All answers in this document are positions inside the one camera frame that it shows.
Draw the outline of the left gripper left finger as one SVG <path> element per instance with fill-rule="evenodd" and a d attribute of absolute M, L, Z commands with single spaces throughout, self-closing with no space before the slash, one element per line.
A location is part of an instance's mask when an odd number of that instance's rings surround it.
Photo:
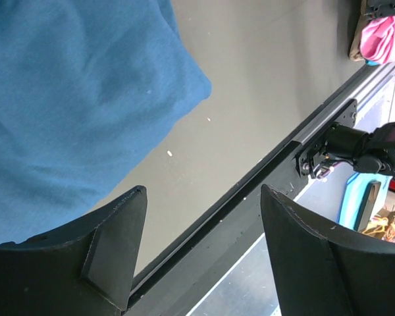
<path fill-rule="evenodd" d="M 107 205 L 17 244 L 0 244 L 0 315 L 121 315 L 147 212 L 136 186 Z"/>

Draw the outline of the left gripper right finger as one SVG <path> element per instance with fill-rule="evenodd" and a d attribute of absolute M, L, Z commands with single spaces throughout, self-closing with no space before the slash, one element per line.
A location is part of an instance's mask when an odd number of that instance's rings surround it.
<path fill-rule="evenodd" d="M 395 244 L 343 227 L 268 185 L 261 216 L 282 315 L 395 315 Z"/>

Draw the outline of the blue t shirt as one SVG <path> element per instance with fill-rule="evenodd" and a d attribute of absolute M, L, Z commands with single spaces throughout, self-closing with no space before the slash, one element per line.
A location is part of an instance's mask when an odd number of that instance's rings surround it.
<path fill-rule="evenodd" d="M 89 211 L 210 93 L 170 1 L 0 1 L 0 244 Z"/>

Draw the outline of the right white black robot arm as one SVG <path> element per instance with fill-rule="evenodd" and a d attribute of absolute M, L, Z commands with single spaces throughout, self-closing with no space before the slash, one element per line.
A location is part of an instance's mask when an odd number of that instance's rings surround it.
<path fill-rule="evenodd" d="M 395 1 L 362 1 L 348 53 L 367 66 L 395 62 Z M 331 167 L 347 163 L 358 173 L 391 176 L 395 191 L 395 122 L 362 132 L 334 121 L 297 157 L 302 176 L 323 179 Z"/>

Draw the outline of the blue white equipment box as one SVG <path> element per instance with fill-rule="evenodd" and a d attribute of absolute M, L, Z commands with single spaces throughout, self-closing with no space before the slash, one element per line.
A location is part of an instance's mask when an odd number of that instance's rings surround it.
<path fill-rule="evenodd" d="M 388 193 L 391 176 L 381 174 L 360 174 L 355 173 L 346 182 L 344 195 L 340 210 L 338 212 L 338 224 L 346 228 L 353 229 L 356 227 L 356 219 L 361 211 L 363 198 L 367 197 L 374 184 L 379 185 L 379 192 L 376 200 L 373 202 L 373 210 L 370 219 L 378 213 L 385 204 Z"/>

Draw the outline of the teal folded t shirt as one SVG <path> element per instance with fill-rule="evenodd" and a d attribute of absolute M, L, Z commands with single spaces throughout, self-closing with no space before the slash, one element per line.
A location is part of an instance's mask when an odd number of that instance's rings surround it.
<path fill-rule="evenodd" d="M 368 66 L 379 66 L 379 63 L 370 60 L 366 60 L 365 64 Z"/>

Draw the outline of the beige folded cloth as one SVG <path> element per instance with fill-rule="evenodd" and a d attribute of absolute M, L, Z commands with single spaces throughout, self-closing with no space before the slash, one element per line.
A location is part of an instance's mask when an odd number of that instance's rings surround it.
<path fill-rule="evenodd" d="M 360 43 L 361 43 L 361 33 L 367 24 L 368 21 L 366 20 L 366 18 L 363 15 L 361 15 L 357 22 L 357 26 L 354 32 L 354 38 L 352 40 L 352 44 L 350 46 L 350 50 L 348 53 L 348 56 L 351 61 L 357 62 L 364 60 L 360 50 Z"/>

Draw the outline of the pink folded t shirt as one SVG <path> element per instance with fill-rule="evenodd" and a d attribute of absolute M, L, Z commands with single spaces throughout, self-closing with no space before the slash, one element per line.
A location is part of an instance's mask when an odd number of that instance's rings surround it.
<path fill-rule="evenodd" d="M 395 16 L 372 20 L 361 32 L 364 59 L 380 65 L 395 62 Z"/>

